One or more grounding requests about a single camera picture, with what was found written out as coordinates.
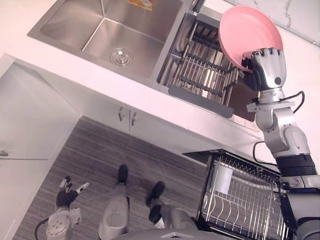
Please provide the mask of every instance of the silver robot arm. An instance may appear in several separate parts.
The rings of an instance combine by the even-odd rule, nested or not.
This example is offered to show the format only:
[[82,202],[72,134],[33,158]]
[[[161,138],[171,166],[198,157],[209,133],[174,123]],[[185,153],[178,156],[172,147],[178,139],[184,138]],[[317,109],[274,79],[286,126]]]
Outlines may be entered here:
[[320,238],[320,175],[310,156],[307,137],[297,126],[293,102],[287,101],[282,87],[287,71],[282,50],[262,48],[243,54],[245,83],[260,95],[247,105],[256,112],[256,124],[264,135],[281,173],[281,210],[287,227],[300,240]]

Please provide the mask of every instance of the metal wire rack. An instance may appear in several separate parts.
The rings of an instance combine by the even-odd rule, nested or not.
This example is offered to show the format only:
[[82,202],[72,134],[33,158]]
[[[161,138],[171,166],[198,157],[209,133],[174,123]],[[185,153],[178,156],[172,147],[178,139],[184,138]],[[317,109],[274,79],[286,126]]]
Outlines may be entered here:
[[[217,186],[221,166],[232,172],[225,192]],[[203,195],[202,217],[212,229],[241,238],[292,239],[281,213],[278,178],[228,155],[214,156]]]
[[175,85],[228,106],[239,69],[223,54],[218,29],[195,22],[176,71],[166,86]]

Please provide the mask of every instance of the white cabinet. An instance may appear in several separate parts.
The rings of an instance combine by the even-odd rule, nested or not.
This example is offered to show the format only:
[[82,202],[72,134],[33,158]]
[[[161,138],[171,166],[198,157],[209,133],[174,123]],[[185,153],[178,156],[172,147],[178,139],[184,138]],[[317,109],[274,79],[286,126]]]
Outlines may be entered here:
[[175,154],[219,148],[186,129],[137,110],[130,111],[130,134]]
[[14,236],[78,119],[35,71],[14,63],[0,76],[1,240]]
[[75,114],[35,71],[14,63],[0,78],[1,158],[49,159]]
[[39,70],[38,73],[81,115],[120,131],[129,131],[127,108],[78,83],[47,71]]
[[219,148],[208,139],[70,80],[43,70],[39,74],[83,116],[170,152],[182,154]]

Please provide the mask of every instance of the sticker label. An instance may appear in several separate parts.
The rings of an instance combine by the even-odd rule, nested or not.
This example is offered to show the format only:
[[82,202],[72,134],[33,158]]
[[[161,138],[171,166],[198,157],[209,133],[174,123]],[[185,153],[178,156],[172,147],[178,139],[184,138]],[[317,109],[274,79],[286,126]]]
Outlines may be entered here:
[[128,0],[128,3],[152,11],[155,0]]

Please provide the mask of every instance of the pink bowl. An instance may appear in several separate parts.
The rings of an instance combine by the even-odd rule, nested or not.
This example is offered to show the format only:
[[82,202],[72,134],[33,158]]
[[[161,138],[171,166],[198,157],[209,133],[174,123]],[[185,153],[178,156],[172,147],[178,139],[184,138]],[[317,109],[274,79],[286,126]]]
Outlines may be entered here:
[[219,42],[226,57],[241,70],[245,52],[260,48],[284,49],[275,24],[259,10],[248,6],[235,6],[222,15]]

